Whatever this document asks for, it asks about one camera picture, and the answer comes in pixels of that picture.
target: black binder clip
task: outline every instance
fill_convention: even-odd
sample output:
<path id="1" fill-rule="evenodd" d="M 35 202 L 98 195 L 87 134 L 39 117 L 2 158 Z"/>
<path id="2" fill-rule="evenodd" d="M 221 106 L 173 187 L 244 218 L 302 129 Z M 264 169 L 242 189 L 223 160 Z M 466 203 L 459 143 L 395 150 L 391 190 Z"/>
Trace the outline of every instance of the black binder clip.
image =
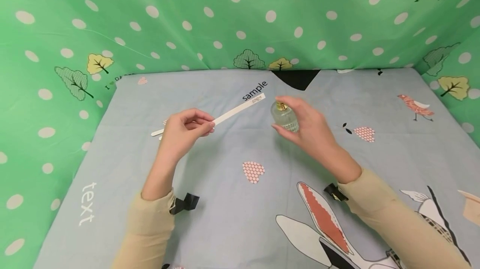
<path id="1" fill-rule="evenodd" d="M 323 189 L 323 192 L 329 194 L 331 197 L 333 197 L 333 199 L 338 200 L 339 202 L 348 200 L 348 197 L 346 197 L 342 192 L 340 192 L 338 187 L 334 184 L 329 184 L 325 189 Z"/>
<path id="2" fill-rule="evenodd" d="M 197 203 L 200 197 L 187 193 L 185 195 L 185 199 L 181 200 L 179 198 L 175 198 L 175 202 L 173 207 L 170 209 L 170 214 L 176 215 L 181 211 L 185 210 L 192 210 L 197 207 Z"/>

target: perfume bottle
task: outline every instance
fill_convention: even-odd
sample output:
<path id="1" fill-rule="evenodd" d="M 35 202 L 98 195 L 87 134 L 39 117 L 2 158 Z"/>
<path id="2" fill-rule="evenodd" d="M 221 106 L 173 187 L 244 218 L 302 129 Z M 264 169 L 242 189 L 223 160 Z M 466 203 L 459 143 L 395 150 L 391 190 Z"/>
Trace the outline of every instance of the perfume bottle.
<path id="1" fill-rule="evenodd" d="M 273 120 L 279 126 L 292 132 L 297 132 L 299 130 L 297 117 L 289 106 L 281 102 L 274 102 L 270 111 L 272 112 Z"/>

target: green polka dot fabric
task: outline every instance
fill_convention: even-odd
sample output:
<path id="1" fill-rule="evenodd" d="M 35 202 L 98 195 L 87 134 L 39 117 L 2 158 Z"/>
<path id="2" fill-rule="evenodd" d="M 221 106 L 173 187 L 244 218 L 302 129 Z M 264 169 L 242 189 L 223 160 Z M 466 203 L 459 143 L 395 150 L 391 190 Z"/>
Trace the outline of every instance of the green polka dot fabric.
<path id="1" fill-rule="evenodd" d="M 32 267 L 126 74 L 415 67 L 480 143 L 480 0 L 1 0 L 0 8 L 1 268 Z"/>

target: beige sleeve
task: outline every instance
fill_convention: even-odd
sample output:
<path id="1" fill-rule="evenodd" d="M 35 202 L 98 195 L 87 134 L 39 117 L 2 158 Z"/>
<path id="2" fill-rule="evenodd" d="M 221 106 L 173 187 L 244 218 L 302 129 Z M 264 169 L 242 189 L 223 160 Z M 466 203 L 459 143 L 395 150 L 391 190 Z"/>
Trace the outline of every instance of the beige sleeve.
<path id="1" fill-rule="evenodd" d="M 408 269 L 469 269 L 457 247 L 408 208 L 370 170 L 348 184 L 338 184 L 348 206 L 395 251 Z"/>
<path id="2" fill-rule="evenodd" d="M 174 227 L 173 192 L 149 202 L 140 193 L 130 206 L 127 231 L 112 269 L 160 269 Z"/>

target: finger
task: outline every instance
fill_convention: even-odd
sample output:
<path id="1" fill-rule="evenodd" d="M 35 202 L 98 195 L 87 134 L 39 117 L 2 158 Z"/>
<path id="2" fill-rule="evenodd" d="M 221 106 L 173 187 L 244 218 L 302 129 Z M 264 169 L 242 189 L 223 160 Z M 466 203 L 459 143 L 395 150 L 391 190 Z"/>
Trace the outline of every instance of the finger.
<path id="1" fill-rule="evenodd" d="M 192 133 L 196 138 L 201 137 L 204 134 L 209 133 L 212 128 L 214 127 L 215 123 L 213 122 L 206 122 L 195 129 L 191 130 L 190 133 Z"/>
<path id="2" fill-rule="evenodd" d="M 180 120 L 183 121 L 184 123 L 197 121 L 198 119 L 203 119 L 207 121 L 215 120 L 215 118 L 213 118 L 212 115 L 196 108 L 184 110 L 175 115 L 178 116 L 178 118 L 180 118 Z"/>
<path id="3" fill-rule="evenodd" d="M 295 144 L 298 144 L 300 142 L 300 136 L 297 133 L 286 130 L 283 127 L 281 127 L 277 124 L 272 124 L 272 127 L 277 131 L 277 133 L 280 136 L 284 137 L 285 139 L 289 140 L 290 142 L 293 142 Z"/>
<path id="4" fill-rule="evenodd" d="M 312 108 L 301 98 L 291 96 L 276 96 L 275 99 L 278 102 L 283 102 L 285 105 L 289 106 L 298 118 L 307 117 L 308 109 Z"/>
<path id="5" fill-rule="evenodd" d="M 185 124 L 185 127 L 187 128 L 187 130 L 195 130 L 197 127 L 201 127 L 201 126 L 202 125 L 199 124 L 198 122 L 189 122 L 189 123 Z M 205 136 L 208 135 L 209 133 L 213 133 L 214 131 L 215 131 L 215 129 L 212 128 L 211 130 L 209 130 L 207 132 L 207 134 L 205 134 Z"/>

